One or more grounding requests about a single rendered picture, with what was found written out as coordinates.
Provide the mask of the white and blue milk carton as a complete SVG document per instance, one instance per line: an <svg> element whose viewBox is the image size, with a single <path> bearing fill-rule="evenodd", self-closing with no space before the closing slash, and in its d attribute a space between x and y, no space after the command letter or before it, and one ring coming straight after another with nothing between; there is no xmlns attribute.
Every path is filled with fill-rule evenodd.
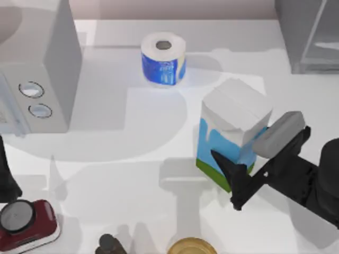
<svg viewBox="0 0 339 254"><path fill-rule="evenodd" d="M251 172L257 159L252 144L267 129L272 109L264 85L231 78L215 87L202 100L196 166L229 193L230 185L211 152Z"/></svg>

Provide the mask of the toilet paper roll blue wrapper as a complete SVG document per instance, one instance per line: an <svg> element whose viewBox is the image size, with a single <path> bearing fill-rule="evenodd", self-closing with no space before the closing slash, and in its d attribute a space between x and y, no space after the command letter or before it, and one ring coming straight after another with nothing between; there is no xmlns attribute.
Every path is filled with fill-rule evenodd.
<svg viewBox="0 0 339 254"><path fill-rule="evenodd" d="M186 73L186 41L172 32L155 32L141 42L144 77L154 84L174 86Z"/></svg>

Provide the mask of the dark grey bottle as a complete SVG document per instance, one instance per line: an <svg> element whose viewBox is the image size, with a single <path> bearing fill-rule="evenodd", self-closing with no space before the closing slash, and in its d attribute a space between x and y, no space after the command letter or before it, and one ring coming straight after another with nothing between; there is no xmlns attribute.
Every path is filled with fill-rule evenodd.
<svg viewBox="0 0 339 254"><path fill-rule="evenodd" d="M103 234L99 238L99 246L94 254L128 254L120 241L111 234Z"/></svg>

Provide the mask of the round microwave knob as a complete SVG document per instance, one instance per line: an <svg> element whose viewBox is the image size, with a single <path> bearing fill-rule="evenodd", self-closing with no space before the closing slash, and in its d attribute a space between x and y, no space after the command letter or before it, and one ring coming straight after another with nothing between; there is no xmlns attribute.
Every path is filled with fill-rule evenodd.
<svg viewBox="0 0 339 254"><path fill-rule="evenodd" d="M19 84L19 91L28 98L39 98L44 94L43 87L33 81Z"/></svg>
<svg viewBox="0 0 339 254"><path fill-rule="evenodd" d="M52 109L45 104L30 105L28 110L31 115L37 118L45 119L52 116Z"/></svg>

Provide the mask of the dark red device round disc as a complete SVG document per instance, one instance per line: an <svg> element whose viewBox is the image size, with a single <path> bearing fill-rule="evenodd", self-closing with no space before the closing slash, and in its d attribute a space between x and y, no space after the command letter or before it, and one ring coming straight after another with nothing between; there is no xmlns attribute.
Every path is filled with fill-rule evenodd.
<svg viewBox="0 0 339 254"><path fill-rule="evenodd" d="M22 254L59 238L61 227L51 204L17 199L0 210L0 254Z"/></svg>

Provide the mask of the pale microwave oven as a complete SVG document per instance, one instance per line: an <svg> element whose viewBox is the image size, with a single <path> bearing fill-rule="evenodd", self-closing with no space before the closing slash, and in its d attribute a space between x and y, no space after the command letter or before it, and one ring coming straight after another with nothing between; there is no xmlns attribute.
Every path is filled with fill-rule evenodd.
<svg viewBox="0 0 339 254"><path fill-rule="evenodd" d="M69 0L0 0L0 134L68 131L82 66ZM44 94L28 98L19 84L33 81ZM30 114L45 104L52 116Z"/></svg>

